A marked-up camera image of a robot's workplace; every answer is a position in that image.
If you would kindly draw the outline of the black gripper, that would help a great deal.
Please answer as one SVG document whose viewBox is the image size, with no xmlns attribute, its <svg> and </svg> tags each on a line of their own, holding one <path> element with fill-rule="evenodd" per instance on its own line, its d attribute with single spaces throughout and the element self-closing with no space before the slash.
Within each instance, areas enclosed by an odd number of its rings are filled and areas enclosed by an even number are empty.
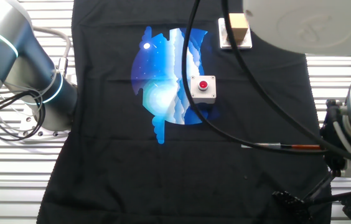
<svg viewBox="0 0 351 224">
<path fill-rule="evenodd" d="M 342 103 L 340 101 L 329 99 L 326 101 L 326 116 L 322 127 L 320 128 L 321 137 L 334 146 L 343 146 L 342 140 L 339 138 L 334 123 L 340 126 L 340 132 L 345 136 L 345 140 L 350 142 L 350 138 L 345 132 L 342 122 L 343 114 L 341 110 Z M 327 148 L 322 147 L 324 152 L 324 160 L 334 177 L 351 178 L 351 161 L 344 157 L 331 152 Z"/>
</svg>

